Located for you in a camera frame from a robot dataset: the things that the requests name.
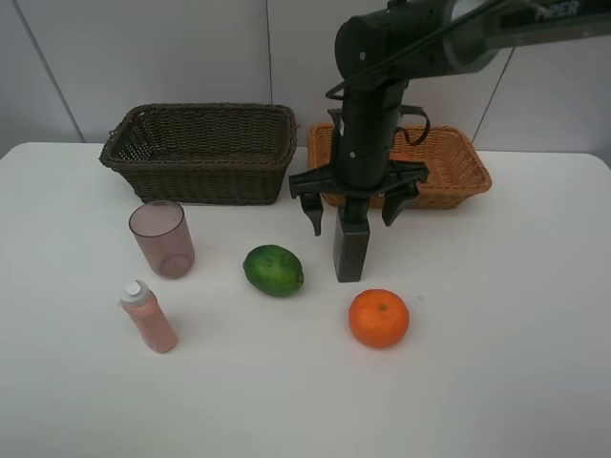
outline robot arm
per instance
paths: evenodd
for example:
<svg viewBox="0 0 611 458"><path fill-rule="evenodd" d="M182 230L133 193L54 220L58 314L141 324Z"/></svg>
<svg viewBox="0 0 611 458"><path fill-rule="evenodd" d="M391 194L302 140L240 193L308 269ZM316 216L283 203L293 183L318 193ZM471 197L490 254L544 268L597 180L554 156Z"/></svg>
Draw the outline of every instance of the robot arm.
<svg viewBox="0 0 611 458"><path fill-rule="evenodd" d="M382 218L390 226L428 178L423 163L390 160L400 114L423 115L429 126L421 108L402 105L409 80L478 72L502 48L610 33L610 0L390 0L384 10L350 18L335 40L345 80L327 93L342 100L341 111L330 111L330 163L289 178L316 235L320 194L346 198L335 231L338 281L361 279L369 199L385 197Z"/></svg>

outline orange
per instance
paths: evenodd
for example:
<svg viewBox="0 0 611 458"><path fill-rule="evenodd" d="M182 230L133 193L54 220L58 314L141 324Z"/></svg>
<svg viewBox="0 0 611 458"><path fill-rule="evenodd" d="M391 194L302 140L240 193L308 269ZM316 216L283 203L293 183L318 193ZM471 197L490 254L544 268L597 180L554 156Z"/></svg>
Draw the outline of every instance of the orange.
<svg viewBox="0 0 611 458"><path fill-rule="evenodd" d="M354 298L348 322L352 334L362 344L387 348L405 336L410 311L396 294L386 289L368 289Z"/></svg>

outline bottle cap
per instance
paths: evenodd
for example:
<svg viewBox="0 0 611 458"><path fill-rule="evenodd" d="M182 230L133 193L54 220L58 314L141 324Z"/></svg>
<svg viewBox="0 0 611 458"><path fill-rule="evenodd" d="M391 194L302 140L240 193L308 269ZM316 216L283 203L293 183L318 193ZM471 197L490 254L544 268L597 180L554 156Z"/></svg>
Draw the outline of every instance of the bottle cap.
<svg viewBox="0 0 611 458"><path fill-rule="evenodd" d="M132 281L121 293L121 302L133 308L144 305L151 296L151 291L144 281Z"/></svg>

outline plastic bottle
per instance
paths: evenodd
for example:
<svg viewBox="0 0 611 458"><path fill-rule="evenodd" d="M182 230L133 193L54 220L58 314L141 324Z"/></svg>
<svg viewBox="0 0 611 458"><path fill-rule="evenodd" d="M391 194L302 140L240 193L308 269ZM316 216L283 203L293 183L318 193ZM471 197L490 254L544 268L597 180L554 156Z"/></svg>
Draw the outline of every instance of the plastic bottle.
<svg viewBox="0 0 611 458"><path fill-rule="evenodd" d="M176 345L176 334L163 315L157 297L144 281L133 281L125 286L120 304L152 350L165 353Z"/></svg>

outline plastic cup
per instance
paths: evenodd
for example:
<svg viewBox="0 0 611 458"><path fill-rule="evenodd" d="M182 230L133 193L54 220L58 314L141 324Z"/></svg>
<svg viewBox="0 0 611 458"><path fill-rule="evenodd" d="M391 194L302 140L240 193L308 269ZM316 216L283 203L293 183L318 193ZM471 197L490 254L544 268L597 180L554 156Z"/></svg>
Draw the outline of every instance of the plastic cup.
<svg viewBox="0 0 611 458"><path fill-rule="evenodd" d="M177 279L191 270L195 250L180 205L170 200L145 203L130 216L129 225L153 272Z"/></svg>

